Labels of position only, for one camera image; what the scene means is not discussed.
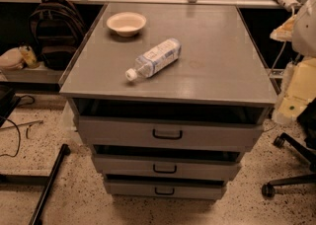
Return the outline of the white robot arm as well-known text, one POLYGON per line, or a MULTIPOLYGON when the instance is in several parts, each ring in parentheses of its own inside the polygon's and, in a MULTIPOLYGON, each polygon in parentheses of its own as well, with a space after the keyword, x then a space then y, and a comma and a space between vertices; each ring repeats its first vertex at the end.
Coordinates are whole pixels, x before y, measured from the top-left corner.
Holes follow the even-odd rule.
POLYGON ((296 65, 286 66, 273 111, 274 122, 289 124, 316 98, 316 0, 307 0, 270 38, 290 41, 292 49, 303 57, 296 65))

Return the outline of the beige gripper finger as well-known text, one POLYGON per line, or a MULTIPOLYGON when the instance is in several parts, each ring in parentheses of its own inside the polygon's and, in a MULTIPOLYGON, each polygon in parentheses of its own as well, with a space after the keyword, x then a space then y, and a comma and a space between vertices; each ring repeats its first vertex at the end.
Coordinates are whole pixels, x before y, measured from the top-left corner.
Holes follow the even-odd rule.
POLYGON ((289 63, 283 73, 272 120, 278 124, 290 124, 315 98, 316 58, 304 58, 296 65, 289 63))
POLYGON ((295 18, 295 15, 291 16, 282 25, 274 29, 270 34, 270 38, 276 41, 292 41, 295 18))

